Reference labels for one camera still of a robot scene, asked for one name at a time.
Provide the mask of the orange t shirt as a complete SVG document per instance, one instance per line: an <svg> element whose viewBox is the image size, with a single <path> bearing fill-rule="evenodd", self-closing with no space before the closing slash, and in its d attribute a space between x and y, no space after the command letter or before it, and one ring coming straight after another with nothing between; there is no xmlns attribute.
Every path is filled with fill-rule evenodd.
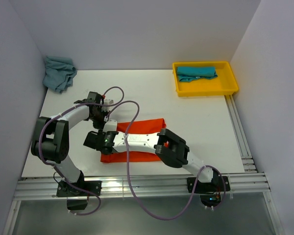
<svg viewBox="0 0 294 235"><path fill-rule="evenodd" d="M167 125L163 118L149 119L135 121L129 128L130 134L152 134L160 132L162 128L166 128ZM104 164L111 163L125 163L127 161L126 152L113 153L110 155L101 154L100 162ZM159 157L153 153L146 152L130 152L129 161L133 163L139 162L158 162Z"/></svg>

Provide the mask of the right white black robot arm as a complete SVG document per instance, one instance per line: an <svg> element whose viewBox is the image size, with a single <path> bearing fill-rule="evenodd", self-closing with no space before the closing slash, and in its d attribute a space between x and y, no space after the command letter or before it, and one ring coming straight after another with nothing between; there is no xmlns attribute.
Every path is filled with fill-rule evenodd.
<svg viewBox="0 0 294 235"><path fill-rule="evenodd" d="M103 163L159 162L171 168L183 168L196 176L203 187L212 191L219 185L219 174L195 156L186 141L167 128L139 130L130 128L129 133L120 128L116 131L99 130L87 134L84 146L99 151Z"/></svg>

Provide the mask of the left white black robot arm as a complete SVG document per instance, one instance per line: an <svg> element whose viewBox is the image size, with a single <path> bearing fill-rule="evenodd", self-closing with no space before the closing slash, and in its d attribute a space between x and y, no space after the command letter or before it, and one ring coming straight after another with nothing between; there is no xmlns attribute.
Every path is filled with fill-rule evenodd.
<svg viewBox="0 0 294 235"><path fill-rule="evenodd" d="M84 180L84 174L79 170L69 153L69 130L81 121L91 120L98 130L91 131L84 145L97 151L107 153L104 146L105 117L108 112L103 109L108 104L104 102L104 95L89 92L84 100L75 102L75 107L55 117L40 117L36 121L31 143L31 153L44 164L50 165L61 177L58 188L68 196L83 195L90 192Z"/></svg>

